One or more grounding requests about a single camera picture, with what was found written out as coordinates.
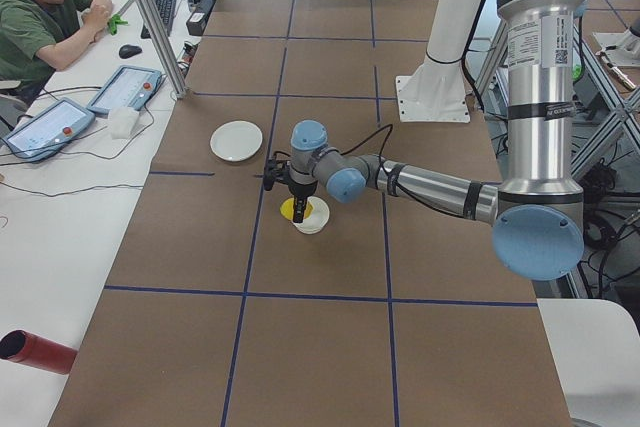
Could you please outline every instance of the blue and white device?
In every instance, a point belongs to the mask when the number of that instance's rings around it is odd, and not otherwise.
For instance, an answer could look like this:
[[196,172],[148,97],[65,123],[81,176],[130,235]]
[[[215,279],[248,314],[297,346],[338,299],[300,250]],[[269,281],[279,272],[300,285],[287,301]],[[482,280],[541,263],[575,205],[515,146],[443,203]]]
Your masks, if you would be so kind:
[[96,114],[107,115],[116,107],[140,110],[156,93],[162,81],[162,72],[122,65],[87,105]]
[[16,157],[37,162],[51,157],[82,133],[95,114],[63,98],[2,138]]

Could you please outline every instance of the yellow object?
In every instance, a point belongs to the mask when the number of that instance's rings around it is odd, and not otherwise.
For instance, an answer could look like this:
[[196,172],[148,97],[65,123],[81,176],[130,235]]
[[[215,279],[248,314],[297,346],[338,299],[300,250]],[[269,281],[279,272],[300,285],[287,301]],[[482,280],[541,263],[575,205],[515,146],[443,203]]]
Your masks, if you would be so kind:
[[[313,205],[311,202],[307,202],[307,208],[304,209],[304,218],[306,219],[313,212]],[[285,200],[280,206],[280,213],[287,220],[293,220],[293,197]]]

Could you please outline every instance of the person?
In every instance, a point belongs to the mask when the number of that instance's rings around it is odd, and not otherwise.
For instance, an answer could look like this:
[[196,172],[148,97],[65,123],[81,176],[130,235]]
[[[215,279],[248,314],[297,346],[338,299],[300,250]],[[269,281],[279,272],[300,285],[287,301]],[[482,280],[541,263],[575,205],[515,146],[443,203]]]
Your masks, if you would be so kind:
[[0,0],[0,80],[20,81],[11,93],[31,103],[100,38],[112,10],[111,0]]

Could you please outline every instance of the keyboard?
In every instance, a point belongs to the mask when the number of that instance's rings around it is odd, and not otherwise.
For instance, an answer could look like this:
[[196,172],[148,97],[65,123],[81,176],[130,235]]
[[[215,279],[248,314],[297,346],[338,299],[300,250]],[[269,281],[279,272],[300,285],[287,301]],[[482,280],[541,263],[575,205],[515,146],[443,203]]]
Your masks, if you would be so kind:
[[[162,24],[164,25],[164,30],[167,32],[167,35],[171,34],[171,27],[173,27],[173,17],[176,14],[176,3],[177,0],[154,0],[156,6],[158,7],[158,13],[160,14],[160,18],[162,19]],[[142,27],[142,32],[140,33],[140,37],[143,39],[148,39],[151,37],[149,35],[149,30],[146,26]]]

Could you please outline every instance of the black mouse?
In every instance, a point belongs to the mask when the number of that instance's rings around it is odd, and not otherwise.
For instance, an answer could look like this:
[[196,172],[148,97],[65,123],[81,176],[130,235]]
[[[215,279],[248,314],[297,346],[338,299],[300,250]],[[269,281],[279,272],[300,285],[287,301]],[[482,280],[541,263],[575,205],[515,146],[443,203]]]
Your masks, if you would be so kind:
[[142,49],[137,45],[124,44],[120,47],[118,51],[118,55],[121,59],[128,59],[129,57],[133,57],[134,55],[138,55],[142,52]]

